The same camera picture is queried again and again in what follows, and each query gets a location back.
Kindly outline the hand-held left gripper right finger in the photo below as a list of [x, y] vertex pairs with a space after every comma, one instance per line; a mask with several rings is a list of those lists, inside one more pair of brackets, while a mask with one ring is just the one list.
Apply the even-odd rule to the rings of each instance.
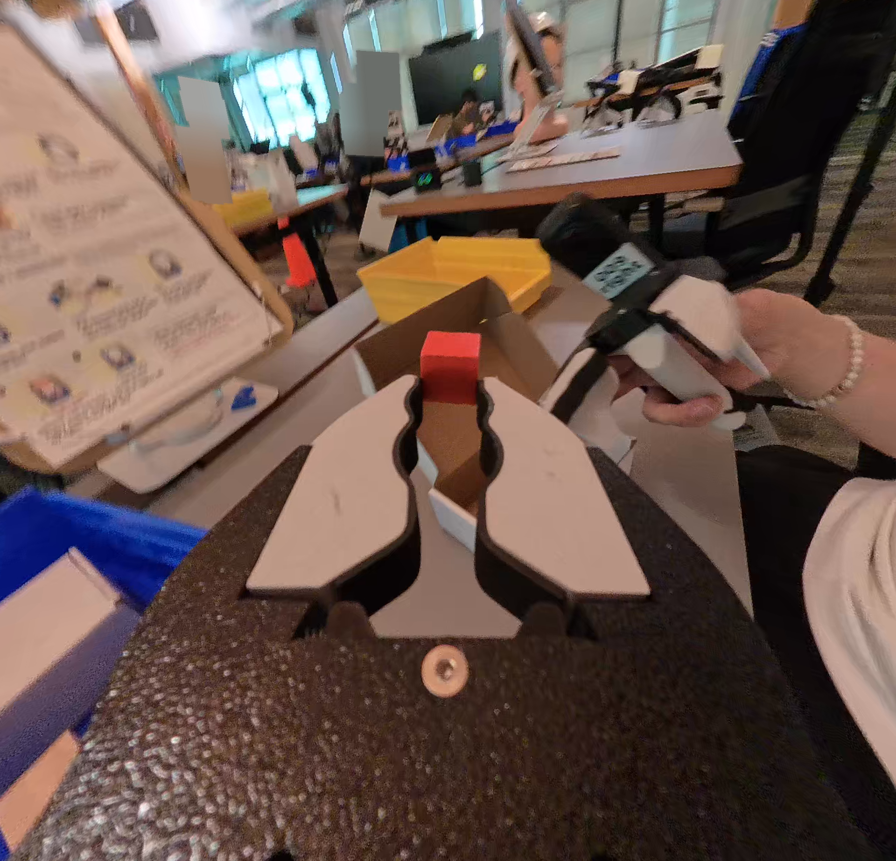
[[516, 618], [547, 604], [571, 618], [600, 600], [643, 600], [647, 577], [588, 448], [496, 377], [476, 387], [479, 586]]

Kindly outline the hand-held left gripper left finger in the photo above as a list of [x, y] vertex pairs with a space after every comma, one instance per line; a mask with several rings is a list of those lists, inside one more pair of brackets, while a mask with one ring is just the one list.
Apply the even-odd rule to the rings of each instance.
[[245, 584], [261, 598], [375, 614], [420, 573], [411, 474], [419, 460], [422, 384], [403, 375], [337, 419], [308, 448]]

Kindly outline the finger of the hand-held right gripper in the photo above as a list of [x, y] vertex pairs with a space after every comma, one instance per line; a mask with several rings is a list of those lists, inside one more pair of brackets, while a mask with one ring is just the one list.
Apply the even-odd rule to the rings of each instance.
[[571, 430], [595, 430], [619, 389], [609, 359], [592, 347], [575, 352], [540, 399], [540, 407]]

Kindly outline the small red cube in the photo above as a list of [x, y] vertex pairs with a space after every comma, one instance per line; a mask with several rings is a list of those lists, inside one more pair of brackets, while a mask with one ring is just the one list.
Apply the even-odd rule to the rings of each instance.
[[426, 403], [476, 404], [481, 343], [479, 333], [427, 333], [420, 352], [420, 380]]

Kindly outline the white cardboard mailer box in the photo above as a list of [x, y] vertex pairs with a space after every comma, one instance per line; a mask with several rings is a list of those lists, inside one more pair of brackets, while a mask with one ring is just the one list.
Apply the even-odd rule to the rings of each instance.
[[[522, 314], [511, 310], [498, 285], [482, 278], [391, 325], [355, 347], [356, 370], [364, 396], [402, 375], [420, 373], [420, 352], [430, 331], [481, 335], [479, 375], [493, 376], [540, 406], [540, 399], [581, 349], [585, 333], [609, 304], [556, 267], [552, 285]], [[595, 430], [572, 430], [615, 462], [632, 440], [612, 413]], [[468, 551], [475, 549], [478, 499], [484, 486], [478, 455], [481, 436], [475, 406], [424, 402], [418, 431], [419, 466], [427, 498], [442, 530]]]
[[139, 621], [76, 548], [2, 601], [2, 792], [92, 712]]

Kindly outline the yellow plastic bin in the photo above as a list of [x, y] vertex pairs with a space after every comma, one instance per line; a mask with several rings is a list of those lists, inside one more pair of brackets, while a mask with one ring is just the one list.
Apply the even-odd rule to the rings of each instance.
[[426, 238], [357, 271], [380, 322], [391, 325], [487, 278], [523, 313], [552, 285], [548, 254], [537, 240]]

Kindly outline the blue plastic bin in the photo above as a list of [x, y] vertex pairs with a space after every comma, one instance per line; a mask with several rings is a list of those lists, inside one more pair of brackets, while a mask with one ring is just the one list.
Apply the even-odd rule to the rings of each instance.
[[[78, 549], [140, 613], [206, 530], [61, 492], [25, 488], [2, 502], [1, 598], [70, 548]], [[92, 712], [72, 730], [83, 736]]]

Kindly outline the person's right forearm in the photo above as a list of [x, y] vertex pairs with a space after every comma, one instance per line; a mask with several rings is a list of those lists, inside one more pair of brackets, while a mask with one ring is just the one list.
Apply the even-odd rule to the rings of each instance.
[[895, 343], [864, 331], [850, 339], [849, 390], [832, 407], [836, 419], [861, 443], [895, 456]]

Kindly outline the person's right hand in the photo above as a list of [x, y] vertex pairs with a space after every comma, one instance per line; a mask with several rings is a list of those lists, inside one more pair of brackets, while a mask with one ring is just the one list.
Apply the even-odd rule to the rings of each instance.
[[[802, 400], [835, 392], [853, 370], [852, 333], [845, 321], [824, 314], [804, 300], [752, 289], [731, 297], [742, 337], [768, 371], [768, 380]], [[716, 393], [678, 400], [629, 357], [610, 364], [619, 385], [614, 399], [635, 389], [644, 393], [643, 415], [660, 425], [700, 428], [728, 408]]]

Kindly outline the wood edged table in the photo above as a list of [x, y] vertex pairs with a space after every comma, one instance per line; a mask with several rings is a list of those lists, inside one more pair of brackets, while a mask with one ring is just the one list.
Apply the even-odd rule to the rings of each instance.
[[333, 286], [323, 252], [318, 244], [314, 215], [324, 207], [331, 206], [337, 201], [342, 201], [347, 194], [348, 188], [343, 184], [300, 188], [287, 200], [285, 206], [274, 207], [276, 217], [255, 221], [241, 228], [231, 230], [241, 240], [263, 231], [276, 231], [276, 235], [281, 243], [277, 219], [279, 217], [289, 218], [290, 224], [297, 228], [297, 232], [314, 263], [317, 274], [317, 282], [314, 285], [320, 290], [326, 308], [331, 308], [338, 304], [339, 298]]
[[380, 213], [422, 218], [553, 206], [573, 193], [616, 199], [711, 190], [736, 184], [743, 167], [717, 111], [599, 137], [578, 131], [524, 160], [503, 157], [487, 156], [478, 186], [457, 179], [429, 192], [410, 188], [382, 202]]

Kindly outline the black office chair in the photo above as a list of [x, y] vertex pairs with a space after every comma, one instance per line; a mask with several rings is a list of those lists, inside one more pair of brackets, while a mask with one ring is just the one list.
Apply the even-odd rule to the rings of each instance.
[[727, 288], [808, 255], [829, 161], [894, 45], [895, 0], [816, 0], [802, 25], [763, 40], [728, 122], [743, 166], [704, 234]]

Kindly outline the orange traffic cone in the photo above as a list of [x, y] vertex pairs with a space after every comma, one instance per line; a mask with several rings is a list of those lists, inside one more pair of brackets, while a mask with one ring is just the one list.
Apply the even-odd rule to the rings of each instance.
[[279, 217], [277, 226], [280, 231], [281, 245], [287, 263], [285, 285], [290, 289], [310, 288], [317, 282], [317, 274], [314, 263], [297, 232], [297, 228], [290, 224], [290, 220], [287, 217]]

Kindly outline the yellow storage bin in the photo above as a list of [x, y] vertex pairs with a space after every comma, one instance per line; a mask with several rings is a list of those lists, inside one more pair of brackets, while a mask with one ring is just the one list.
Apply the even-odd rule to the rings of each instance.
[[212, 204], [211, 208], [231, 229], [276, 217], [273, 201], [265, 188], [234, 192], [230, 202]]

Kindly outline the person's white shirt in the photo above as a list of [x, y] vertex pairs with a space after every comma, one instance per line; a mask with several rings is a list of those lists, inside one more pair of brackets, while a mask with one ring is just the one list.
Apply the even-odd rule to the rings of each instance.
[[805, 610], [829, 676], [895, 781], [895, 484], [852, 479], [816, 528]]

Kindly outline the printed instruction board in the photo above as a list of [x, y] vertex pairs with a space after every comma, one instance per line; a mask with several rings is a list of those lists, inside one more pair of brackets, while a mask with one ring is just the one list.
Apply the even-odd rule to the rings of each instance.
[[287, 343], [220, 216], [2, 21], [2, 456], [79, 472]]

